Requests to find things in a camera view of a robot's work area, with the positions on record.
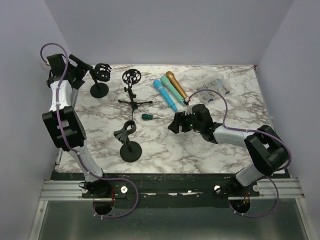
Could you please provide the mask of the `mint green microphone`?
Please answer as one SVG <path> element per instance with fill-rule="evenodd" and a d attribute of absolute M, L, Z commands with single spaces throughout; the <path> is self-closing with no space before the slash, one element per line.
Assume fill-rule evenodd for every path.
<path fill-rule="evenodd" d="M 170 80 L 165 76 L 160 77 L 160 82 L 164 87 L 166 87 L 169 92 L 173 95 L 173 97 L 183 106 L 185 106 L 184 98 L 181 96 L 181 94 L 176 90 L 176 88 L 173 86 L 173 84 L 170 82 Z"/>

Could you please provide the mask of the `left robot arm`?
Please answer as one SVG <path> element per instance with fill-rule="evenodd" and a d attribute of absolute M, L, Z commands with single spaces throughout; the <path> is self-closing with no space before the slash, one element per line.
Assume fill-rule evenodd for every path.
<path fill-rule="evenodd" d="M 102 179 L 103 170 L 87 148 L 85 129 L 74 109 L 78 90 L 85 83 L 83 78 L 92 66 L 74 55 L 69 57 L 75 64 L 66 63 L 62 53 L 47 57 L 52 103 L 42 120 L 54 145 L 67 152 L 82 170 L 85 180 L 79 187 L 91 196 L 104 198 L 110 194 L 111 185 Z"/>

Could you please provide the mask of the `gold microphone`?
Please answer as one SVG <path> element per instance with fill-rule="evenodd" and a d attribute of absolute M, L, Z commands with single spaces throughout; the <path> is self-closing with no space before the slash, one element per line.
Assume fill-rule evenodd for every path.
<path fill-rule="evenodd" d="M 167 71 L 165 73 L 166 77 L 169 79 L 171 84 L 175 87 L 175 89 L 179 92 L 179 94 L 183 97 L 183 100 L 188 104 L 190 99 L 188 95 L 186 94 L 185 90 L 182 88 L 182 86 L 177 81 L 175 75 L 171 71 Z"/>

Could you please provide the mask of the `blue microphone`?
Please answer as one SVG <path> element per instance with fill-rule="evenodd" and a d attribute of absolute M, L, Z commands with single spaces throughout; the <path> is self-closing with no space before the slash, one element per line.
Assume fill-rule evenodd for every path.
<path fill-rule="evenodd" d="M 177 106 L 165 90 L 164 86 L 162 85 L 161 81 L 159 79 L 155 79 L 153 81 L 154 88 L 161 94 L 164 101 L 168 104 L 168 106 L 176 113 L 178 111 Z"/>

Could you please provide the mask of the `black clip microphone stand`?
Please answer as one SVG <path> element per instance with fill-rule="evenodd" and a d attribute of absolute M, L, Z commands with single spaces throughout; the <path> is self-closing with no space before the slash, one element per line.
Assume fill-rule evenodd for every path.
<path fill-rule="evenodd" d="M 122 143 L 120 148 L 120 157 L 127 163 L 137 161 L 142 155 L 141 146 L 135 142 L 130 141 L 129 135 L 133 134 L 137 129 L 134 120 L 128 120 L 124 123 L 122 129 L 114 131 L 114 137 Z"/>

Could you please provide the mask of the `black tripod microphone stand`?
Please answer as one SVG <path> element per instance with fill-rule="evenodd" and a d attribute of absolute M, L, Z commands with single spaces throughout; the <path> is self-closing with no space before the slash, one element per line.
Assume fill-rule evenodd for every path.
<path fill-rule="evenodd" d="M 127 104 L 131 107 L 131 119 L 133 120 L 134 111 L 137 110 L 143 104 L 152 104 L 153 101 L 136 102 L 136 94 L 133 93 L 132 86 L 137 84 L 142 78 L 142 74 L 139 70 L 131 68 L 126 70 L 122 75 L 122 81 L 127 85 L 124 87 L 124 91 L 128 93 L 130 101 L 118 100 L 119 103 Z"/>

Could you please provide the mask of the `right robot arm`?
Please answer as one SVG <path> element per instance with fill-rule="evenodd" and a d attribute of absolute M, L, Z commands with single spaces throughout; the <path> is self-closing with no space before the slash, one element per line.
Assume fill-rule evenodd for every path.
<path fill-rule="evenodd" d="M 231 178 L 230 191 L 241 196 L 248 186 L 264 176 L 270 176 L 289 160 L 289 154 L 273 129 L 263 125 L 257 131 L 237 131 L 214 122 L 209 109 L 204 104 L 189 106 L 187 111 L 174 114 L 168 129 L 174 134 L 194 131 L 213 144 L 230 144 L 246 148 L 251 163 Z"/>

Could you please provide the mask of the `black round base stand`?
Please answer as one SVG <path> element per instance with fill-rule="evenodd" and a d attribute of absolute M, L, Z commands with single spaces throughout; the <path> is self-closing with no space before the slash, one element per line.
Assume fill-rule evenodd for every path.
<path fill-rule="evenodd" d="M 111 66 L 106 63 L 98 63 L 89 73 L 94 81 L 90 88 L 90 94 L 96 99 L 105 97 L 109 93 L 109 87 L 106 84 L 111 77 Z"/>

